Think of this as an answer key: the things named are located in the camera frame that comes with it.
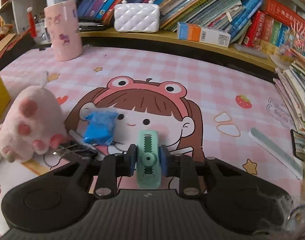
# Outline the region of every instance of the strawberry print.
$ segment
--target strawberry print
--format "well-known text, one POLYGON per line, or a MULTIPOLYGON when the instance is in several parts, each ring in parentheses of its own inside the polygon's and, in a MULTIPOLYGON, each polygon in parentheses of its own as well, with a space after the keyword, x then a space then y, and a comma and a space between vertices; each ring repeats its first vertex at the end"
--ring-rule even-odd
POLYGON ((242 107, 242 108, 251 108, 252 104, 251 102, 248 100, 248 98, 245 95, 239 95, 236 97, 236 103, 242 107))

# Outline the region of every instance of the desk mat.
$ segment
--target desk mat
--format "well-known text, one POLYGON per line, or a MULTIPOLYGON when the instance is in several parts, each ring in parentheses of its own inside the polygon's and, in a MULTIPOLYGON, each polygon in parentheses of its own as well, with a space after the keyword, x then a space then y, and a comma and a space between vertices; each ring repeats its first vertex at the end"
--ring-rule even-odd
MULTIPOLYGON (((111 107, 120 114, 116 143, 102 147, 104 154, 126 151, 137 142, 139 130, 157 130, 160 144, 172 153, 189 154, 195 160, 217 157, 300 197, 301 181, 248 135, 255 127, 292 155, 288 129, 292 123, 285 121, 283 101, 269 82, 195 59, 105 47, 84 47, 80 57, 67 62, 55 61, 51 48, 33 49, 4 68, 0 76, 14 100, 25 87, 41 84, 45 71, 49 72, 45 87, 61 104, 69 129, 83 134, 86 122, 80 114, 85 104, 111 107)), ((50 169, 45 161, 49 165, 59 162, 52 154, 34 160, 43 171, 50 169)), ((0 203, 9 190, 7 185, 23 182, 19 172, 27 170, 23 165, 17 165, 12 176, 4 176, 15 165, 0 165, 0 203)), ((31 172, 26 180, 34 176, 31 172)), ((177 188, 178 182, 174 178, 170 188, 177 188)), ((168 183, 168 178, 163 179, 161 188, 168 183)), ((122 178, 119 188, 137 188, 135 176, 122 178)), ((6 230, 0 217, 0 235, 6 230)))

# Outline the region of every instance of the blue plastic bag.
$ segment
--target blue plastic bag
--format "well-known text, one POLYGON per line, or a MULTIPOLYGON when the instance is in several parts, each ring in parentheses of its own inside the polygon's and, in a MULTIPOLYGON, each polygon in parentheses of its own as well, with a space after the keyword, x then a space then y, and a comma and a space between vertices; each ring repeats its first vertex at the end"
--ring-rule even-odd
POLYGON ((86 117, 88 127, 85 132, 84 142, 109 146, 113 140, 113 133, 117 116, 110 111, 93 112, 86 117))

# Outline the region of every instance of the pink plush toy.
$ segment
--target pink plush toy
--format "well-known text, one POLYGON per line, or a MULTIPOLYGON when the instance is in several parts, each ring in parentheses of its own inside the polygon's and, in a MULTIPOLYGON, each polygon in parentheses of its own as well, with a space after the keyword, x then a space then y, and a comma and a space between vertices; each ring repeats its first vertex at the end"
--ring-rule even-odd
POLYGON ((0 152, 9 162, 30 160, 33 153, 56 149, 67 136, 61 107, 41 86, 24 89, 0 125, 0 152))

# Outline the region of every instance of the green clamp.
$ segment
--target green clamp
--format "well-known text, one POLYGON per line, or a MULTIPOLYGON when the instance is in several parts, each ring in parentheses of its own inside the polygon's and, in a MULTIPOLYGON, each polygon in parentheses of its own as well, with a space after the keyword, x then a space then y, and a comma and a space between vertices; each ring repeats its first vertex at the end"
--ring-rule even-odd
POLYGON ((157 189, 162 180, 158 156, 158 133, 140 131, 137 143, 137 184, 142 189, 157 189))

